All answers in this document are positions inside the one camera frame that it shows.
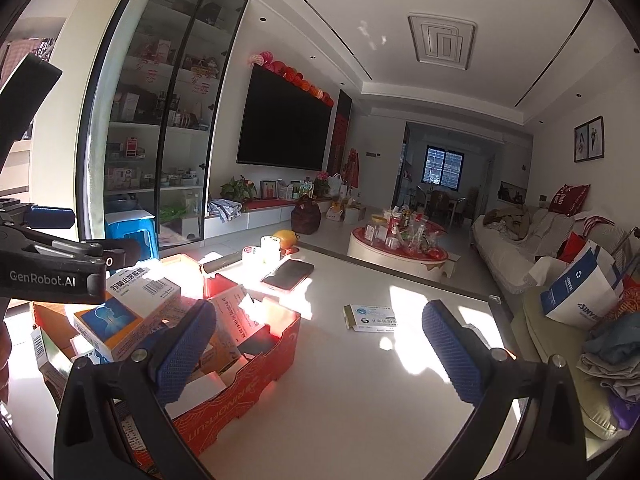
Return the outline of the round white red coffee table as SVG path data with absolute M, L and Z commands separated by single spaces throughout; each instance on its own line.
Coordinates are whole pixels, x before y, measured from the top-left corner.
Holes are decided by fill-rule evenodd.
M 446 234 L 425 214 L 407 208 L 371 214 L 364 226 L 352 230 L 347 255 L 367 263 L 440 282 L 451 278 L 460 256 L 439 245 Z

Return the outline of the black wall television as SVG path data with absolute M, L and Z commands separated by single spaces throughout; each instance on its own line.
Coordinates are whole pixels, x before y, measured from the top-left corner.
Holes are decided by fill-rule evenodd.
M 282 76 L 255 66 L 250 75 L 236 161 L 322 169 L 332 107 Z

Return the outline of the pile of folded clothes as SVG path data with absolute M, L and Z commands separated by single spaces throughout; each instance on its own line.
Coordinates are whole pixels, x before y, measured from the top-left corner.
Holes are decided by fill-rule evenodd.
M 577 368 L 627 403 L 639 403 L 639 313 L 627 313 L 593 330 Z

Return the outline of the black smartphone red case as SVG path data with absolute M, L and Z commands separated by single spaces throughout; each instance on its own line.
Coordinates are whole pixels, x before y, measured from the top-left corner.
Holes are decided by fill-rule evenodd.
M 305 261 L 288 259 L 269 275 L 262 279 L 262 284 L 281 289 L 292 290 L 314 272 L 314 265 Z

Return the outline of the orange blue throat medicine box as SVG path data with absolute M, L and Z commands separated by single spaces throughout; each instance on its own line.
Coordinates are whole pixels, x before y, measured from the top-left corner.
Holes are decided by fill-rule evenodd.
M 104 303 L 75 312 L 73 326 L 114 362 L 126 359 L 160 324 L 178 324 L 184 312 L 181 287 L 158 261 L 148 261 L 108 278 Z

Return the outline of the glass display cabinet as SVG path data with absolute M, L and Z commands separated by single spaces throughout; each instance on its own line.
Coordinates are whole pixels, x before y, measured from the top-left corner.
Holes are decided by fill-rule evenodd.
M 204 237 L 214 125 L 247 0 L 120 0 L 79 133 L 79 235 L 148 252 Z

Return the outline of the blue plastic stool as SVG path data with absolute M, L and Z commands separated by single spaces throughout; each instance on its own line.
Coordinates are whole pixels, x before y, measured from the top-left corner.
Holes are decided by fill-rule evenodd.
M 135 240 L 140 245 L 142 261 L 160 258 L 155 218 L 149 211 L 136 209 L 105 215 L 105 236 L 112 240 Z

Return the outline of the dark maroon bag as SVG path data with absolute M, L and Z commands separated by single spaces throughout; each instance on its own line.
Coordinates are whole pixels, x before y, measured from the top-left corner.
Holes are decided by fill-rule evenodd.
M 318 204 L 308 195 L 303 195 L 291 212 L 291 228 L 296 234 L 310 235 L 317 232 L 321 223 Z

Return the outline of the green potted plant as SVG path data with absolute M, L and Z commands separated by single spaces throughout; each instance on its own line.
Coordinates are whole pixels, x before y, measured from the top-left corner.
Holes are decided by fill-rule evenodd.
M 246 177 L 232 177 L 228 182 L 221 185 L 220 197 L 224 200 L 245 204 L 257 197 L 257 190 L 254 182 Z

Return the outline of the red cushion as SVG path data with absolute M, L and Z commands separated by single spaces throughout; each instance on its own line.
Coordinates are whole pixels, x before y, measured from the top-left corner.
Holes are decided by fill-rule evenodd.
M 564 184 L 559 188 L 550 202 L 549 211 L 556 214 L 564 214 L 573 217 L 582 211 L 582 206 L 587 199 L 591 185 L 569 185 Z

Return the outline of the white olive medicine box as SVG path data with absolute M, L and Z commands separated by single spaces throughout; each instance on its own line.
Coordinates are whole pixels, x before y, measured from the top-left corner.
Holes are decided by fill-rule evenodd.
M 392 334 L 396 328 L 395 313 L 389 307 L 348 304 L 343 314 L 346 327 L 355 333 Z

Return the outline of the blue white paper bag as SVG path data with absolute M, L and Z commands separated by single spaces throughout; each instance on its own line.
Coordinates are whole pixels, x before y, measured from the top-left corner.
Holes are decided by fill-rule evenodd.
M 540 294 L 544 315 L 590 330 L 620 301 L 623 274 L 605 249 L 588 240 L 572 263 Z

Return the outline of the white sofa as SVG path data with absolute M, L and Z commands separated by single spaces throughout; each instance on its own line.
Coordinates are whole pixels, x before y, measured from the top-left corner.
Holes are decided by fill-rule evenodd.
M 504 220 L 485 224 L 482 214 L 472 224 L 473 242 L 500 290 L 518 296 L 534 286 L 549 286 L 566 270 L 568 264 L 556 258 L 561 245 L 570 233 L 582 234 L 585 222 L 596 214 L 597 209 L 573 217 L 526 210 L 528 231 L 520 240 Z

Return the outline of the framed wall pictures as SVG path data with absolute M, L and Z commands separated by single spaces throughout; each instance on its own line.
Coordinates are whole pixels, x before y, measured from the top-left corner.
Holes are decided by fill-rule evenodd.
M 604 120 L 602 116 L 591 119 L 574 130 L 574 162 L 604 157 Z

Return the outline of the dark window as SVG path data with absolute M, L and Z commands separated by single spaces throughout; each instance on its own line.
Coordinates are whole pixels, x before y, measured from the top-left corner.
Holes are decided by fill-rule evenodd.
M 426 149 L 422 182 L 457 191 L 460 188 L 463 162 L 463 153 L 429 146 Z

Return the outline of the ceiling air vent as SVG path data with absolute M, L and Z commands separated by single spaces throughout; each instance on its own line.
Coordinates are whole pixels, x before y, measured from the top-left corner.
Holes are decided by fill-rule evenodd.
M 408 23 L 419 63 L 469 68 L 477 24 L 433 14 L 410 14 Z

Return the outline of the red cardboard storage box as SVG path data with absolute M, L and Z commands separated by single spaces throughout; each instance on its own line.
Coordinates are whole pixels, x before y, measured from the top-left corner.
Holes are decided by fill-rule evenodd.
M 103 288 L 100 304 L 75 312 L 75 330 L 108 364 L 145 351 L 157 401 L 195 455 L 294 362 L 299 314 L 187 255 L 119 270 Z

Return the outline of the orange fruit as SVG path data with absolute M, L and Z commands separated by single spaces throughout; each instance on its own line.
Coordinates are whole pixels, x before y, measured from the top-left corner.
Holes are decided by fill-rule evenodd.
M 297 234 L 292 230 L 280 230 L 273 234 L 280 243 L 280 249 L 285 252 L 294 247 L 297 243 Z

